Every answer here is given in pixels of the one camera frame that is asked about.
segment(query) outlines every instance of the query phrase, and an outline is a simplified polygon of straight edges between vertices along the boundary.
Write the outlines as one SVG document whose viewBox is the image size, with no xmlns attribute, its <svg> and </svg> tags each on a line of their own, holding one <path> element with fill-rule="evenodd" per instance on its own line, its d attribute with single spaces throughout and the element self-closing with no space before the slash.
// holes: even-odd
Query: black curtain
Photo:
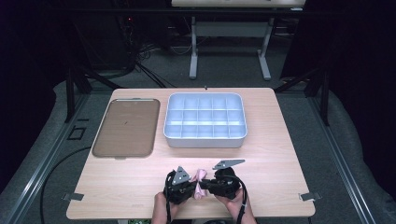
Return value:
<svg viewBox="0 0 396 224">
<path fill-rule="evenodd" d="M 352 118 L 377 183 L 396 199 L 396 6 L 390 1 L 308 1 L 304 10 L 311 9 L 344 10 L 348 17 L 300 20 L 281 77 L 301 76 L 334 53 L 330 89 Z M 346 33 L 338 33 L 343 26 Z M 337 35 L 345 42 L 334 50 L 330 46 Z"/>
<path fill-rule="evenodd" d="M 55 104 L 49 80 L 15 28 L 0 20 L 0 190 L 18 170 Z"/>
<path fill-rule="evenodd" d="M 133 7 L 141 8 L 166 8 L 169 7 L 165 0 L 135 0 Z M 170 33 L 168 26 L 171 22 L 166 16 L 134 16 L 134 23 L 138 33 L 144 41 L 154 43 L 163 49 L 170 47 Z"/>
</svg>

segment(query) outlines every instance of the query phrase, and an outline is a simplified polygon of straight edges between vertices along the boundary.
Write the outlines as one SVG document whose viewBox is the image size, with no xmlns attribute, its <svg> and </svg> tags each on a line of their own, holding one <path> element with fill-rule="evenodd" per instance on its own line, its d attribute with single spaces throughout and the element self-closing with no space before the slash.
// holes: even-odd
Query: dark gray floor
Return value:
<svg viewBox="0 0 396 224">
<path fill-rule="evenodd" d="M 267 51 L 267 62 L 272 73 L 271 81 L 262 79 L 256 46 L 259 39 L 205 40 L 199 48 L 198 77 L 189 80 L 190 54 L 177 55 L 172 52 L 154 50 L 142 62 L 146 67 L 161 75 L 173 85 L 182 87 L 267 87 L 276 88 L 282 84 L 279 75 L 285 60 L 290 41 L 273 37 Z M 144 73 L 135 70 L 125 77 L 112 79 L 127 88 L 158 88 Z M 92 144 L 100 120 L 111 94 L 108 87 L 92 80 L 94 91 L 84 98 L 85 104 L 70 125 L 86 129 L 81 140 L 62 139 L 60 153 L 55 161 L 67 154 Z M 323 199 L 315 202 L 317 212 L 312 223 L 361 223 L 357 210 L 350 199 L 344 181 L 334 165 L 331 147 L 322 130 L 320 120 L 315 117 L 311 99 L 301 94 L 304 84 L 292 89 L 291 93 L 277 95 L 279 105 L 288 126 L 291 140 L 297 152 L 308 187 L 319 191 Z M 64 129 L 65 88 L 64 83 L 56 88 L 57 104 L 48 124 L 43 129 L 20 170 L 0 196 L 0 222 L 5 223 L 18 207 L 23 190 L 34 175 L 35 168 L 43 156 L 53 147 L 57 136 Z M 389 202 L 389 196 L 373 180 L 370 171 L 361 159 L 361 145 L 353 123 L 342 104 L 331 95 L 329 119 L 332 133 L 342 149 L 352 174 L 361 187 L 364 199 L 373 213 L 376 223 L 396 223 L 396 208 Z M 46 223 L 115 223 L 115 221 L 71 221 L 65 216 L 68 202 L 62 200 L 65 192 L 73 192 L 78 182 L 88 150 L 81 151 L 62 162 L 51 174 L 44 194 L 44 215 Z M 40 223 L 39 192 L 26 206 L 26 213 L 19 219 L 22 223 Z M 262 223 L 308 223 L 306 217 L 266 218 Z"/>
</svg>

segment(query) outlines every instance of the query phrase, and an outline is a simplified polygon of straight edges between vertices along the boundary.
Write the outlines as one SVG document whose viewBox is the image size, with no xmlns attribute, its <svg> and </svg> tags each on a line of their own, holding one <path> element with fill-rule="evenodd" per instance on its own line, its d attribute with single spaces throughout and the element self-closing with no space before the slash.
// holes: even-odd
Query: pink object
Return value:
<svg viewBox="0 0 396 224">
<path fill-rule="evenodd" d="M 207 174 L 206 170 L 198 169 L 195 177 L 193 177 L 192 180 L 190 180 L 190 182 L 198 181 L 194 193 L 194 198 L 196 200 L 202 199 L 203 197 L 206 196 L 206 190 L 201 189 L 201 186 L 199 185 L 199 182 L 206 177 L 206 174 Z"/>
</svg>

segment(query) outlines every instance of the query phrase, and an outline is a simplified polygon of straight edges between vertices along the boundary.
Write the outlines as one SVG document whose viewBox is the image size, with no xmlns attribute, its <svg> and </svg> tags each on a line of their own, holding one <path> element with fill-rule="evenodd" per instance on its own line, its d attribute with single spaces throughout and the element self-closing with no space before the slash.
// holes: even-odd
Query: tray compartment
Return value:
<svg viewBox="0 0 396 224">
<path fill-rule="evenodd" d="M 248 133 L 242 99 L 228 92 L 174 93 L 163 133 L 170 147 L 241 147 Z"/>
</svg>

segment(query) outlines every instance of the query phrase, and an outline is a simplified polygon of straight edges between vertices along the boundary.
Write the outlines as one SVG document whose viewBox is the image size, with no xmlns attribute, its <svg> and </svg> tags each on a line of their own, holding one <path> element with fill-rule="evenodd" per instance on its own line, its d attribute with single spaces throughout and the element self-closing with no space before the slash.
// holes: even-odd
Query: metal stand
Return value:
<svg viewBox="0 0 396 224">
<path fill-rule="evenodd" d="M 307 97 L 316 96 L 321 88 L 320 95 L 320 116 L 323 122 L 329 126 L 328 121 L 328 107 L 329 107 L 329 86 L 330 86 L 330 73 L 334 61 L 339 58 L 346 48 L 346 44 L 350 39 L 350 32 L 346 22 L 340 22 L 342 26 L 337 32 L 334 32 L 334 38 L 330 44 L 326 54 L 323 57 L 318 68 L 315 68 L 308 73 L 294 78 L 290 82 L 275 89 L 275 92 L 282 92 L 288 88 L 296 85 L 300 81 L 310 78 L 308 85 L 304 89 L 304 94 Z"/>
<path fill-rule="evenodd" d="M 75 89 L 74 85 L 76 84 L 78 90 L 82 94 L 89 94 L 92 91 L 92 86 L 88 82 L 88 79 L 85 77 L 85 74 L 88 76 L 95 78 L 99 82 L 107 85 L 112 90 L 121 89 L 122 87 L 107 80 L 104 77 L 101 77 L 99 74 L 93 72 L 91 69 L 88 69 L 84 66 L 80 66 L 76 68 L 72 65 L 74 69 L 69 69 L 69 72 L 66 77 L 66 94 L 67 94 L 67 117 L 64 121 L 65 123 L 69 122 L 69 120 L 75 114 Z"/>
<path fill-rule="evenodd" d="M 270 71 L 267 61 L 265 60 L 265 52 L 273 29 L 274 19 L 269 22 L 198 22 L 195 17 L 191 18 L 191 64 L 190 79 L 197 78 L 198 66 L 198 49 L 197 36 L 245 36 L 245 37 L 263 37 L 262 48 L 258 49 L 258 57 L 262 68 L 262 76 L 264 80 L 271 80 Z"/>
</svg>

